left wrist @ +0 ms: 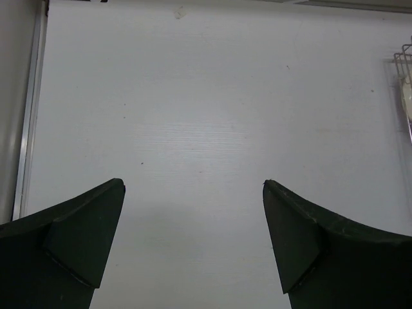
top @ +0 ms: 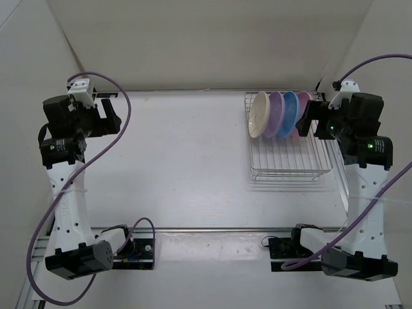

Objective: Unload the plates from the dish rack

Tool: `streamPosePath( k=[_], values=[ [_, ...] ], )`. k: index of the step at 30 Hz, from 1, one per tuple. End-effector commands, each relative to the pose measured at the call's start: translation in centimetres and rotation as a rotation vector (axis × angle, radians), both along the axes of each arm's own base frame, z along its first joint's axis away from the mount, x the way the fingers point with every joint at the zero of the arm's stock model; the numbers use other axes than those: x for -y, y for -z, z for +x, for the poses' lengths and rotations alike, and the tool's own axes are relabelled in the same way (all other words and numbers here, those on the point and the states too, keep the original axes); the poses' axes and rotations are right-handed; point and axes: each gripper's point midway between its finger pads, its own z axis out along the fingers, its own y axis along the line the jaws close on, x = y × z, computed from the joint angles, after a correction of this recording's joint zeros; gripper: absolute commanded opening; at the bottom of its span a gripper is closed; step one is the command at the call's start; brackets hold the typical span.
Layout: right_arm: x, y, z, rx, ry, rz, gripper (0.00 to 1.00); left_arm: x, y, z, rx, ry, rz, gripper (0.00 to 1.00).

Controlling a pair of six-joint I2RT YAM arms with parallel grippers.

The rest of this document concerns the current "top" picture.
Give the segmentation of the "pink plate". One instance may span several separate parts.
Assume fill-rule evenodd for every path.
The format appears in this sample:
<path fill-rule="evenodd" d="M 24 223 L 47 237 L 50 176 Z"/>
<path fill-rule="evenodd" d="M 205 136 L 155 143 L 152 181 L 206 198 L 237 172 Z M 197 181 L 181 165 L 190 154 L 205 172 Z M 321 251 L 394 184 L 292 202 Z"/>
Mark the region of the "pink plate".
<path fill-rule="evenodd" d="M 313 96 L 308 91 L 301 91 L 297 94 L 297 97 L 298 97 L 299 103 L 300 103 L 300 116 L 297 120 L 297 121 L 299 121 L 302 118 L 303 114 L 304 114 L 304 111 L 305 111 L 305 108 L 306 108 L 306 105 L 307 105 L 308 101 L 312 100 Z M 296 128 L 294 128 L 294 131 L 292 132 L 291 137 L 292 138 L 299 137 L 299 132 Z"/>

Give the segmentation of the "blue plate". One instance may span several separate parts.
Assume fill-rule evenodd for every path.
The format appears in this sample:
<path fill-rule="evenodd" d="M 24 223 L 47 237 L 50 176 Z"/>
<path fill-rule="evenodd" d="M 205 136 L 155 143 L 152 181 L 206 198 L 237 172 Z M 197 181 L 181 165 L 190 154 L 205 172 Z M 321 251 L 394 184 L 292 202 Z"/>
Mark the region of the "blue plate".
<path fill-rule="evenodd" d="M 293 91 L 283 95 L 285 101 L 285 115 L 281 128 L 277 134 L 279 138 L 290 136 L 295 130 L 295 125 L 301 117 L 301 105 L 298 96 Z"/>

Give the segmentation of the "purple plate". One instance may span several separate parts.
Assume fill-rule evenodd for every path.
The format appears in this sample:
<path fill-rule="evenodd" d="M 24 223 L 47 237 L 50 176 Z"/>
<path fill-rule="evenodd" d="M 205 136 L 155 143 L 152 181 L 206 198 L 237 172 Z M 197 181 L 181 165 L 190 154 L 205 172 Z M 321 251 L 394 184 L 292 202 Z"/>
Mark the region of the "purple plate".
<path fill-rule="evenodd" d="M 285 100 L 283 95 L 274 91 L 269 95 L 270 113 L 267 126 L 263 132 L 265 138 L 272 138 L 277 135 L 285 117 Z"/>

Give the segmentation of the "cream bear plate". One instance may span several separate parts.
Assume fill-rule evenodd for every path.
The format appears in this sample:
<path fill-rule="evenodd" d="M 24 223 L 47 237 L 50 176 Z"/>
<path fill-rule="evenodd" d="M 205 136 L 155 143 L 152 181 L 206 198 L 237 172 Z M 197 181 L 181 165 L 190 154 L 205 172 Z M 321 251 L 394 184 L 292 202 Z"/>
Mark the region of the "cream bear plate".
<path fill-rule="evenodd" d="M 266 92 L 260 91 L 254 97 L 248 114 L 248 131 L 251 138 L 261 136 L 270 116 L 270 99 Z"/>

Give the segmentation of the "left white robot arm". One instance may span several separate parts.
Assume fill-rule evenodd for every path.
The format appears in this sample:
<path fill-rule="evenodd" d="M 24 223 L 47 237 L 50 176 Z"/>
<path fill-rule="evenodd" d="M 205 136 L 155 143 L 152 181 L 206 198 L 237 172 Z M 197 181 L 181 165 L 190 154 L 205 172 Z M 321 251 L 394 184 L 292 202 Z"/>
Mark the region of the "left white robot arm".
<path fill-rule="evenodd" d="M 120 131 L 122 121 L 110 99 L 103 98 L 101 103 L 104 118 L 100 117 L 96 103 L 83 103 L 73 95 L 52 97 L 42 103 L 48 119 L 38 136 L 42 164 L 53 194 L 62 194 L 54 208 L 55 252 L 45 258 L 45 266 L 66 280 L 111 270 L 115 253 L 127 258 L 135 250 L 135 242 L 126 236 L 125 226 L 93 235 L 88 222 L 84 173 L 71 179 L 86 163 L 88 137 Z"/>

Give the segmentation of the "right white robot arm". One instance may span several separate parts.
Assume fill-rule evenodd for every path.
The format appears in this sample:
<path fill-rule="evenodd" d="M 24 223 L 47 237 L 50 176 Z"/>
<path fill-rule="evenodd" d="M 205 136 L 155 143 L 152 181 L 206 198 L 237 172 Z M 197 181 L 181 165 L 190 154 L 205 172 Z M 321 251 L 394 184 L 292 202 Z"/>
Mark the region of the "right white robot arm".
<path fill-rule="evenodd" d="M 315 225 L 296 225 L 290 252 L 299 258 L 309 252 L 312 255 L 283 265 L 283 270 L 300 268 L 319 258 L 327 276 L 378 281 L 398 274 L 398 264 L 387 257 L 384 205 L 379 200 L 391 185 L 387 179 L 393 165 L 393 143 L 378 134 L 383 107 L 380 96 L 367 93 L 354 93 L 336 107 L 316 100 L 307 103 L 296 128 L 305 136 L 316 120 L 315 137 L 337 141 L 350 194 L 347 227 L 332 236 Z"/>

